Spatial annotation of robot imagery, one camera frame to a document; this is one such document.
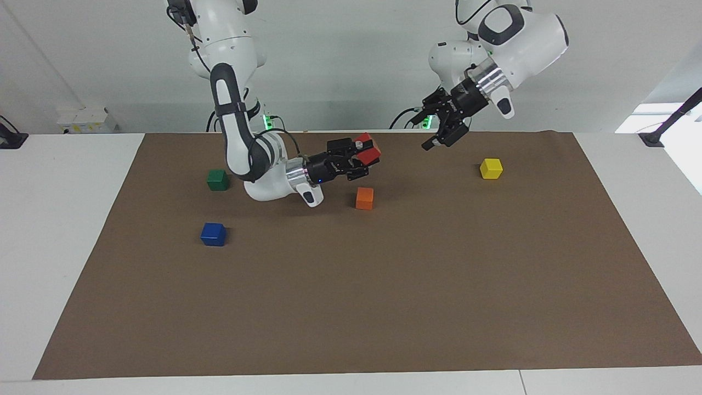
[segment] white table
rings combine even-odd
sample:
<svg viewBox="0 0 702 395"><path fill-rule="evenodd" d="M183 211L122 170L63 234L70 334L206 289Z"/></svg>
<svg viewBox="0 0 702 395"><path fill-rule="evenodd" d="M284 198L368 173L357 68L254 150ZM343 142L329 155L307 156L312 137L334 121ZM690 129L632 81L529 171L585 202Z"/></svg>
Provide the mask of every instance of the white table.
<svg viewBox="0 0 702 395"><path fill-rule="evenodd" d="M576 137L702 347L702 196L637 136ZM702 367L30 382L142 139L0 151L0 394L702 394Z"/></svg>

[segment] green cube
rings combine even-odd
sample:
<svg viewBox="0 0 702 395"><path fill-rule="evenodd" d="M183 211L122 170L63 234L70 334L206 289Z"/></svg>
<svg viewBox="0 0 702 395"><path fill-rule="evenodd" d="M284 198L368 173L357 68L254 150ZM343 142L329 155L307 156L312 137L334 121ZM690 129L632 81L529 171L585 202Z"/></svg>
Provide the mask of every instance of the green cube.
<svg viewBox="0 0 702 395"><path fill-rule="evenodd" d="M207 176L207 185L210 190L222 191L229 189L229 177L224 170L211 170Z"/></svg>

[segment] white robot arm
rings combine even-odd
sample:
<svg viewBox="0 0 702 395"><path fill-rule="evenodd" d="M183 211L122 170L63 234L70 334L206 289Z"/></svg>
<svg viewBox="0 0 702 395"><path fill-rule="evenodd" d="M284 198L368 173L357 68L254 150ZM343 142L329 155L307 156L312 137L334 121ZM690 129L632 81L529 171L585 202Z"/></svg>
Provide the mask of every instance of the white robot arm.
<svg viewBox="0 0 702 395"><path fill-rule="evenodd" d="M514 117L510 92L553 64L569 45L558 15L534 13L527 0L456 0L456 22L469 38L432 48L429 63L441 86L412 119L418 124L436 114L442 121L437 135L424 143L426 150L453 145L468 132L463 120L489 103L504 118Z"/></svg>
<svg viewBox="0 0 702 395"><path fill-rule="evenodd" d="M251 130L249 120L260 106L257 103L248 109L244 91L256 69L265 64L265 56L256 50L245 15L256 10L258 0L167 1L169 16L190 36L190 65L210 80L215 112L225 137L227 164L244 181L249 196L269 201L298 193L307 205L316 207L324 199L322 183L340 175L349 180L367 176L369 167L379 162L377 157L372 162L356 158L373 148L368 138L330 141L324 153L289 159L281 136L269 133L286 131L266 129L255 134ZM201 39L192 32L196 24Z"/></svg>

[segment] black stand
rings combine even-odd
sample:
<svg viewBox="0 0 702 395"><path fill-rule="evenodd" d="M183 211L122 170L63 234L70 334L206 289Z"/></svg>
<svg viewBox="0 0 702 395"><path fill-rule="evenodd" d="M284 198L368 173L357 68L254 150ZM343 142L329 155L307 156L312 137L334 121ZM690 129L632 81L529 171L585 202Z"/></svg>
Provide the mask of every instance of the black stand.
<svg viewBox="0 0 702 395"><path fill-rule="evenodd" d="M27 137L29 137L29 134L13 133L5 125L0 124L0 138L7 141L6 143L0 143L0 150L16 150L25 143Z"/></svg>
<svg viewBox="0 0 702 395"><path fill-rule="evenodd" d="M675 111L673 115L668 118L667 121L665 121L661 127L659 127L655 132L653 133L641 133L639 134L639 137L644 141L644 144L648 147L653 147L653 148L664 148L665 146L661 142L661 137L662 135L670 129L672 125L674 125L680 118L682 118L685 114L688 112L692 111L693 108L697 107L697 105L702 102L702 88L698 89L697 92L695 92L692 97L687 99L685 103L683 103L682 107L678 109L678 111Z"/></svg>

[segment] cube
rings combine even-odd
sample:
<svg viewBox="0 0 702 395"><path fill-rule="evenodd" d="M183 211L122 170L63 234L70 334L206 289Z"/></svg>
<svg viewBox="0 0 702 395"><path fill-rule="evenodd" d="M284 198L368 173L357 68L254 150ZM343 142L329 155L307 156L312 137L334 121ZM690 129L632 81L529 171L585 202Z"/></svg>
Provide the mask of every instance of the cube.
<svg viewBox="0 0 702 395"><path fill-rule="evenodd" d="M480 165L480 173L483 179L496 180L502 175L502 162L499 159L485 159Z"/></svg>
<svg viewBox="0 0 702 395"><path fill-rule="evenodd" d="M229 189L229 177L224 170L211 170L207 176L207 185L210 190L223 191Z"/></svg>
<svg viewBox="0 0 702 395"><path fill-rule="evenodd" d="M222 224L205 224L200 240L209 247L224 247L227 239L227 229Z"/></svg>
<svg viewBox="0 0 702 395"><path fill-rule="evenodd" d="M356 194L356 209L372 210L373 209L373 188L358 188Z"/></svg>
<svg viewBox="0 0 702 395"><path fill-rule="evenodd" d="M360 141L362 143L365 143L369 140L372 140L371 135L368 133L363 133L361 136L358 136L354 141ZM375 163L377 160L380 159L380 148L375 145L375 141L373 142L374 147L372 147L370 150L365 150L362 153L359 153L356 155L358 157L358 160L360 160L364 166L370 166L371 164Z"/></svg>

